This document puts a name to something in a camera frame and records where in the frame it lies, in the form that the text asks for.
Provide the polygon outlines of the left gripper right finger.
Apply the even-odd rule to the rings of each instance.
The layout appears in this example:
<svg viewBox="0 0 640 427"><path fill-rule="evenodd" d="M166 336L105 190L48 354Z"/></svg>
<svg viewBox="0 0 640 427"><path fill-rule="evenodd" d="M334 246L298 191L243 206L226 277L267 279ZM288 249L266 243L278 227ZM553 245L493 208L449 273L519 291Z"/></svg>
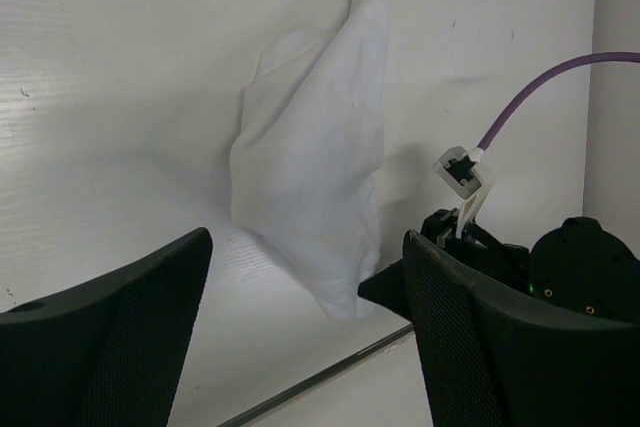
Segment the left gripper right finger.
<svg viewBox="0 0 640 427"><path fill-rule="evenodd" d="M434 425L638 425L638 326L525 295L415 230L403 266Z"/></svg>

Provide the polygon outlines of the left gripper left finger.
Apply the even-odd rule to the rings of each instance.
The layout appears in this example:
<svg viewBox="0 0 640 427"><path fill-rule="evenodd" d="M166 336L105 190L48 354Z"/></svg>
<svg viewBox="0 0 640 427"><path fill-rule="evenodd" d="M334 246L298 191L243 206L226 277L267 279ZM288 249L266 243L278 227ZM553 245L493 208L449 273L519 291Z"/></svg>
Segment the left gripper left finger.
<svg viewBox="0 0 640 427"><path fill-rule="evenodd" d="M2 425L167 425L212 253L197 228L2 313Z"/></svg>

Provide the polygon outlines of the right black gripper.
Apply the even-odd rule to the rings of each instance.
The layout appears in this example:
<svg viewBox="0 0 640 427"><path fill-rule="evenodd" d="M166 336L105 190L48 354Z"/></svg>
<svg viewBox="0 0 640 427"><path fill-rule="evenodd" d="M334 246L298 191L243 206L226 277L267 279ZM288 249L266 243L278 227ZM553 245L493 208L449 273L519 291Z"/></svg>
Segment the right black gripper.
<svg viewBox="0 0 640 427"><path fill-rule="evenodd" d="M609 320L639 318L639 258L590 217L571 217L532 248L503 243L472 221L455 236L458 212L441 209L420 233L468 267L525 295ZM412 320L400 259L358 286L358 296Z"/></svg>

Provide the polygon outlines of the white skirt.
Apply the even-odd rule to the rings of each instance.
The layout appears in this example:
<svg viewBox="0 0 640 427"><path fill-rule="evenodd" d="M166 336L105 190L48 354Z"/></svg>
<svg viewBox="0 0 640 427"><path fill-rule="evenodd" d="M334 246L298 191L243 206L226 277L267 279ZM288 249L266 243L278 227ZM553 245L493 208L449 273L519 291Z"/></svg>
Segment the white skirt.
<svg viewBox="0 0 640 427"><path fill-rule="evenodd" d="M230 149L233 222L261 236L334 321L368 314L358 287L380 259L388 7L350 0L336 30L270 44Z"/></svg>

